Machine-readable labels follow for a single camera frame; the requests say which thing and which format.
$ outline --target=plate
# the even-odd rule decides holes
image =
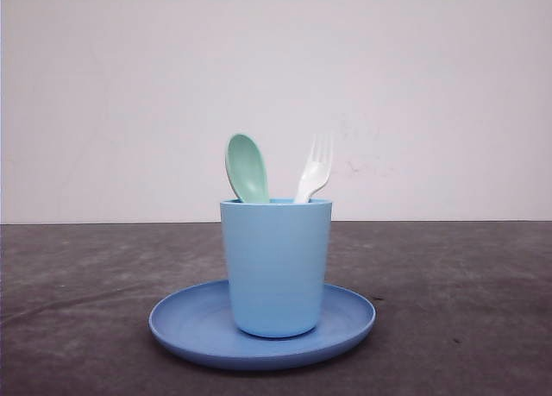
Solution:
[[[335,357],[360,343],[376,311],[346,288],[324,285],[317,326],[300,336],[264,338],[239,330],[232,318],[228,280],[191,286],[162,299],[149,315],[149,328],[175,355],[212,368],[277,370]]]

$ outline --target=plastic fork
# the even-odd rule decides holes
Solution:
[[[315,135],[310,147],[309,157],[304,165],[294,204],[306,204],[311,196],[328,183],[333,157],[333,139],[331,135]]]

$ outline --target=plastic tableware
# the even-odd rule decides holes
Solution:
[[[226,149],[226,174],[235,195],[244,203],[269,201],[267,171],[260,150],[247,135],[230,138]]]
[[[229,283],[219,280],[162,299],[149,316],[149,327],[162,346],[188,361],[231,370],[276,370],[327,360],[353,348],[375,318],[367,299],[326,284],[314,330],[286,339],[251,336],[235,326]]]
[[[221,202],[224,256],[235,322],[264,337],[312,329],[322,306],[329,200]]]
[[[293,200],[296,204],[309,202],[311,196],[328,183],[333,157],[333,139],[331,135],[315,136],[309,157],[304,165],[299,181],[297,194]]]

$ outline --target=mint green spoon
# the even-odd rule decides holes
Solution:
[[[259,148],[246,135],[233,135],[226,148],[226,174],[245,204],[268,204],[267,171]]]

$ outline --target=blue cup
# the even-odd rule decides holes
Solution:
[[[312,199],[221,202],[230,303],[236,325],[263,337],[314,328],[322,309],[331,205]]]

